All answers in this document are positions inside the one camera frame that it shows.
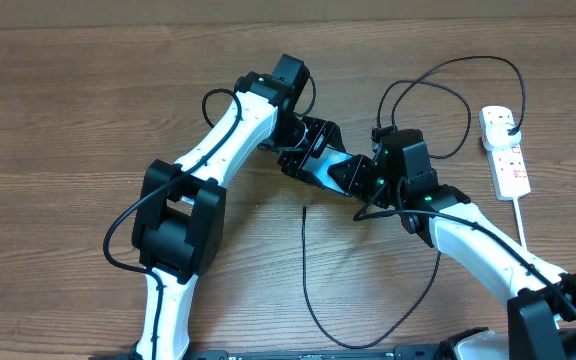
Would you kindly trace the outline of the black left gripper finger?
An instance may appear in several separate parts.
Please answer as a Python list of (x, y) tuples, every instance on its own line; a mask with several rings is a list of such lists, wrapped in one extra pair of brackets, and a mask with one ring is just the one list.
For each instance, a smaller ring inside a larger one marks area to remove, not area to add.
[(284, 151), (279, 156), (278, 165), (281, 172), (288, 177), (325, 189), (323, 180), (319, 175), (322, 170), (322, 163), (318, 158), (309, 156), (305, 152)]
[(345, 151), (341, 129), (336, 123), (313, 117), (303, 117), (302, 122), (306, 132), (301, 148), (306, 153), (322, 153), (326, 147)]

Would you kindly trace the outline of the blue Samsung Galaxy smartphone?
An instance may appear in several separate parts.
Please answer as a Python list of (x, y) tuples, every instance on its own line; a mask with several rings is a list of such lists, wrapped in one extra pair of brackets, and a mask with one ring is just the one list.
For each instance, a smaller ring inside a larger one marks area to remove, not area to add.
[(310, 157), (303, 169), (314, 176), (319, 182), (319, 186), (344, 196), (349, 196), (328, 174), (328, 169), (332, 165), (344, 162), (352, 158), (352, 155), (326, 147), (318, 158)]

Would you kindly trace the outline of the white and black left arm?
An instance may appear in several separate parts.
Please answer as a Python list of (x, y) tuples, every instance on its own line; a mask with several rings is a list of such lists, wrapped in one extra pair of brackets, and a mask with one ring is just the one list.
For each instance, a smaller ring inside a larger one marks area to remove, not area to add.
[(228, 94), (219, 122), (174, 163), (154, 161), (142, 184), (132, 245), (147, 279), (144, 329), (132, 359), (181, 359), (198, 278), (219, 250), (227, 187), (254, 149), (279, 153), (282, 172), (339, 192), (330, 165), (348, 159), (336, 124), (294, 108), (311, 79), (303, 61), (284, 54), (269, 74), (250, 72)]

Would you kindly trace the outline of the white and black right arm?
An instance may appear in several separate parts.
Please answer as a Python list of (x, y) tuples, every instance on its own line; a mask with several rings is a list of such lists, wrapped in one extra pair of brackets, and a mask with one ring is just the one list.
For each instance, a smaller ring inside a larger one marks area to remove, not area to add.
[(508, 330), (468, 330), (440, 345), (446, 359), (576, 359), (576, 273), (542, 260), (495, 227), (457, 188), (442, 185), (418, 130), (378, 135), (373, 157), (328, 165), (346, 194), (398, 215), (403, 227), (468, 270), (504, 306)]

